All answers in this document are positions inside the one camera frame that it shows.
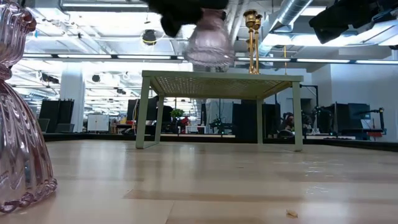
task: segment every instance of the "light green table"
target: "light green table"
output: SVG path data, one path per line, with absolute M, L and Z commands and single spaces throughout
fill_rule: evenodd
M 293 87 L 293 108 L 296 127 L 301 127 L 299 75 L 249 75 L 211 72 L 142 71 L 141 102 L 139 107 L 136 148 L 144 149 L 160 142 L 165 97 L 224 98 L 257 100 L 257 143 L 262 144 L 262 104 L 264 98 Z M 159 95 L 155 141 L 144 145 L 145 121 L 149 88 Z M 301 128 L 295 130 L 295 150 L 303 149 Z

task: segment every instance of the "pink glass vase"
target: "pink glass vase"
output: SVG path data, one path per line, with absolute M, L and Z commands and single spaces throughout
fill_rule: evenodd
M 42 132 L 25 101 L 5 80 L 23 55 L 36 21 L 17 3 L 0 0 L 0 212 L 48 197 L 57 188 Z
M 203 17 L 197 23 L 184 52 L 187 61 L 209 67 L 234 62 L 234 50 L 222 17 L 223 10 L 203 9 Z

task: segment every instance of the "light wood floor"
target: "light wood floor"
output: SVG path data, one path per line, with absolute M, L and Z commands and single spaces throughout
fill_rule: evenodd
M 331 146 L 47 144 L 56 195 L 1 224 L 398 223 L 398 154 Z M 295 210 L 297 219 L 286 217 Z

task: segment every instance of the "brass candlestick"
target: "brass candlestick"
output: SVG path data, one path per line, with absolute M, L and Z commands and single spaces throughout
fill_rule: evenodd
M 250 52 L 250 66 L 249 66 L 249 74 L 257 74 L 256 69 L 254 68 L 253 65 L 253 52 L 254 52 L 254 46 L 253 46 L 253 28 L 256 25 L 256 16 L 257 16 L 257 11 L 255 10 L 248 10 L 244 14 L 244 19 L 246 21 L 246 27 L 249 28 L 249 52 Z
M 256 21 L 254 23 L 254 33 L 256 36 L 256 72 L 257 74 L 260 74 L 260 68 L 259 68 L 259 29 L 261 27 L 261 19 L 262 15 L 256 15 Z

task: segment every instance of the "table leg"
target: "table leg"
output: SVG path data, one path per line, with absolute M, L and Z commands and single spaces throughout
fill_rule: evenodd
M 160 143 L 160 134 L 162 132 L 162 122 L 163 122 L 163 105 L 164 105 L 164 96 L 159 96 L 159 105 L 157 106 L 155 143 Z
M 257 100 L 257 143 L 262 144 L 262 102 L 264 100 Z
M 139 116 L 137 124 L 137 138 L 136 138 L 136 148 L 144 148 L 144 138 L 145 138 L 145 121 L 147 119 L 148 111 L 148 97 L 149 97 L 149 77 L 142 78 L 142 88 L 141 88 L 141 100 L 139 102 Z
M 303 128 L 302 128 L 302 118 L 301 118 L 300 83 L 293 82 L 292 85 L 293 85 L 295 152 L 300 152 L 303 150 Z

